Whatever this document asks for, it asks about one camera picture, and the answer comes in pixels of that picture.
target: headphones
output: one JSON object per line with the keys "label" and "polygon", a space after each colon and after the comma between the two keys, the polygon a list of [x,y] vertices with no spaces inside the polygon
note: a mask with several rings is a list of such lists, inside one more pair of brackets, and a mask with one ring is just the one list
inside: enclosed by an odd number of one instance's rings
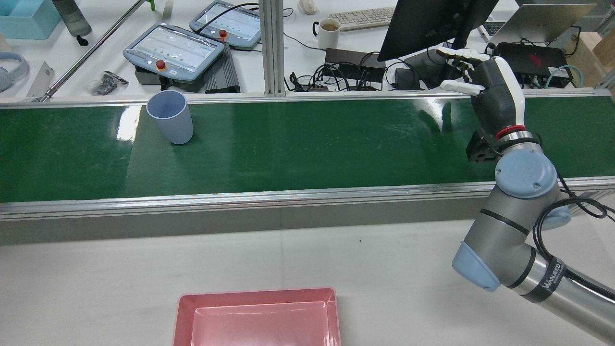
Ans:
{"label": "headphones", "polygon": [[17,60],[19,66],[8,72],[0,67],[0,92],[5,91],[17,78],[28,72],[28,62],[21,55],[11,52],[0,52],[0,60]]}

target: computer monitor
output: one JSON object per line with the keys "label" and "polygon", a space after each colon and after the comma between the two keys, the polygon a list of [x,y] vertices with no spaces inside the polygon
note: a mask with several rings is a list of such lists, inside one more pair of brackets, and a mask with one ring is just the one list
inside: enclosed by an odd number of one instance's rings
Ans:
{"label": "computer monitor", "polygon": [[[378,55],[379,61],[403,57],[454,39],[451,48],[466,46],[470,31],[483,24],[498,0],[398,0]],[[433,55],[416,57],[433,66],[414,66],[428,87],[453,77],[453,69]]]}

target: white table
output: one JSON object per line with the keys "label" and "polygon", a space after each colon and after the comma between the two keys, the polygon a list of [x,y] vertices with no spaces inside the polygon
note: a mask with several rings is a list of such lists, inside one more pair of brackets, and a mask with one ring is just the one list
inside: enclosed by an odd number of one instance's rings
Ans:
{"label": "white table", "polygon": [[[89,58],[87,62],[62,86],[52,98],[53,101],[80,100],[83,102],[108,102],[116,99],[146,100],[160,91],[158,86],[142,86],[134,75],[134,66],[122,55],[132,41],[141,35],[147,28],[162,18],[166,0],[156,1],[156,11],[152,12],[149,3],[143,4],[128,20]],[[239,0],[231,3],[240,4]],[[107,0],[102,4],[94,0],[77,1],[85,18],[92,26],[92,33],[86,36],[90,46],[94,43],[128,8],[134,3],[126,0]],[[316,38],[312,35],[312,22],[323,19],[334,12],[367,9],[374,7],[394,6],[395,0],[380,1],[342,1],[342,0],[316,0],[318,13],[306,15],[298,8],[298,0],[284,1],[284,7],[291,7],[295,11],[284,19],[284,31],[300,41],[316,46]],[[167,20],[169,24],[188,28],[188,23],[208,4],[200,0],[175,0],[172,15]],[[512,15],[517,5],[513,0],[500,1],[496,12]],[[372,52],[380,50],[387,27],[370,28],[342,32],[339,39],[340,49]],[[44,60],[55,70],[57,80],[77,59],[89,48],[81,47],[72,37],[62,21],[56,26],[46,40],[8,39],[13,50],[22,54],[27,60]],[[284,75],[288,77],[291,72],[297,76],[313,74],[316,67],[323,64],[325,52],[305,48],[291,39],[284,39]],[[484,41],[474,30],[468,40],[468,47],[482,50]],[[236,96],[262,96],[264,92],[263,56],[259,52],[233,51],[237,75],[242,95]],[[87,92],[88,85],[95,82],[103,71],[112,71],[130,84],[121,93],[111,94],[107,97],[92,97]],[[389,71],[392,76],[394,68]],[[220,97],[220,94],[202,95],[198,97]],[[9,99],[0,97],[0,102]]]}
{"label": "white table", "polygon": [[[455,273],[450,261],[471,223],[3,246],[0,344],[168,346],[182,294],[332,286],[345,346],[601,345],[504,287],[485,292]],[[575,216],[545,242],[615,286],[608,220]]]}

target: vertical aluminum post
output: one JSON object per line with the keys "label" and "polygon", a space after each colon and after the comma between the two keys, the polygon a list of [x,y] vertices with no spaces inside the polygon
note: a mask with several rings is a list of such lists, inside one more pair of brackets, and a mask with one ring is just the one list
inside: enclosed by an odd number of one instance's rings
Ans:
{"label": "vertical aluminum post", "polygon": [[259,0],[265,96],[283,97],[284,4],[282,0]]}
{"label": "vertical aluminum post", "polygon": [[607,73],[595,86],[596,89],[610,89],[615,86],[615,68]]}

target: pink tray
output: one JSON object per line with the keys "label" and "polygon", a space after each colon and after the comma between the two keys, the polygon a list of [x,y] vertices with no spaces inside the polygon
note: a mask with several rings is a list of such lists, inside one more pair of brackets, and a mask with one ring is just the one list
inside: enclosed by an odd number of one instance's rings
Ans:
{"label": "pink tray", "polygon": [[333,288],[186,294],[173,346],[339,346]]}

